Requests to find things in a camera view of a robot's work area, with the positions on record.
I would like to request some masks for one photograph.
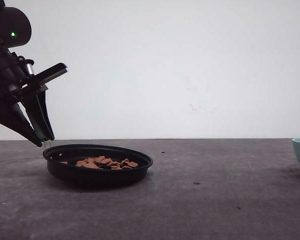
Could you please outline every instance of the white wall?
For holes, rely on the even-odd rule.
[[[57,139],[300,137],[300,0],[6,0]],[[0,140],[23,139],[0,126]]]

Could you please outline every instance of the gray floor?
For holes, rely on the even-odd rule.
[[[43,148],[0,141],[0,240],[300,239],[300,166],[289,139],[75,140],[144,152],[134,185],[53,178]]]

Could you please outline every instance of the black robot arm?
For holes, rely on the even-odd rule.
[[[0,124],[40,147],[42,142],[55,139],[46,107],[46,83],[66,73],[67,66],[58,63],[34,75],[34,61],[8,49],[25,45],[31,33],[27,16],[17,8],[5,7],[0,0]]]

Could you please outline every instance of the dog food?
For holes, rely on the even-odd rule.
[[[105,156],[88,157],[76,162],[75,166],[91,168],[91,169],[132,169],[138,167],[138,163],[125,158],[122,162],[112,161],[111,158]]]

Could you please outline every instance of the black bowl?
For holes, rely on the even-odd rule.
[[[78,167],[76,162],[88,157],[105,156],[121,162],[125,158],[138,163],[128,169],[96,169]],[[46,149],[43,157],[47,160],[48,171],[58,179],[79,186],[108,188],[121,187],[142,180],[153,160],[148,155],[127,148],[94,144],[60,145]]]

